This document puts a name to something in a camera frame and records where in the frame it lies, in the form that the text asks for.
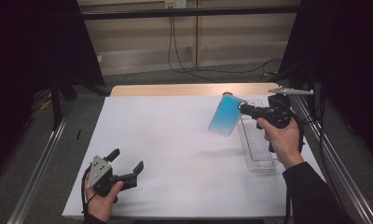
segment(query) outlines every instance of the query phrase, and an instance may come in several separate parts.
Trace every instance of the wall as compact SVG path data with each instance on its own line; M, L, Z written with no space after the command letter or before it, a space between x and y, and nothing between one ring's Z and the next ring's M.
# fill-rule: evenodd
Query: wall
M298 0L187 0L187 7L298 5ZM82 12L163 9L164 1L80 0ZM185 67L264 62L282 57L295 14L174 18L180 61ZM168 69L170 19L86 21L102 57L104 75ZM175 51L171 62L180 67Z

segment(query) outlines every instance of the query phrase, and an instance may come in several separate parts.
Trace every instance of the black backdrop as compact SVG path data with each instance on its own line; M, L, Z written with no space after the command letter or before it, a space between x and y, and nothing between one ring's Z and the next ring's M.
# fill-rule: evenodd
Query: black backdrop
M35 92L48 89L52 75L104 84L85 23L64 20L63 13L80 13L77 2L0 1L0 164L31 113Z
M310 77L365 139L373 154L373 0L302 0L302 6L329 3L324 13L298 13L280 73L297 63L290 85Z

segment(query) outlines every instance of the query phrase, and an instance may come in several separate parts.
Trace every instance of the black device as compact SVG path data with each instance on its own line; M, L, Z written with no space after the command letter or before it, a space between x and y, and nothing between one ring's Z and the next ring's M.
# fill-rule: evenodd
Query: black device
M137 166L133 169L131 174L128 175L113 175L113 169L111 165L108 163L109 161L113 161L119 155L119 148L112 151L108 156L104 158L100 158L99 156L95 156L93 158L93 162L91 163L90 167L85 171L85 174L82 177L82 184L81 184L81 194L82 194L82 205L84 208L84 215L88 213L88 202L85 201L85 187L88 189L95 189L96 194L102 197L105 197L110 192L111 188L118 182L123 182L123 187L121 189L131 189L137 187L137 176L143 171L144 163L140 161ZM90 172L90 177L88 180L88 185L84 186L85 178Z
M299 128L299 151L303 147L303 126L299 118L291 111L291 101L287 95L277 93L268 97L269 107L258 107L254 105L241 104L240 112L250 116L252 119L265 119L278 129L288 126L291 118L294 118ZM269 144L269 151L274 152L273 146Z

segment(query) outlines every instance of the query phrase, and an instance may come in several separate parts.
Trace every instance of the white paper sheet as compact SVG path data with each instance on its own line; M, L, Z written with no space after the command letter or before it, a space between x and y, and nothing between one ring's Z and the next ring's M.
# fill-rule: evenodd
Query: white paper sheet
M266 95L238 97L268 104ZM114 217L284 216L283 167L248 171L238 130L230 137L208 131L220 100L221 96L106 98L62 215L82 216L83 172L94 155L104 157L119 148L120 155L111 163L115 175L130 173L139 161L144 161L145 169L137 188L119 193ZM322 175L308 144L302 154Z

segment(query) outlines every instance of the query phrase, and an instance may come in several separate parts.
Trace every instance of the electrical outlet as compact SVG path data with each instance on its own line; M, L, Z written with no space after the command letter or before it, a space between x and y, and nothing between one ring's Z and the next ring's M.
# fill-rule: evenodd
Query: electrical outlet
M187 0L175 0L175 8L187 8Z
M175 0L164 0L164 8L175 8Z

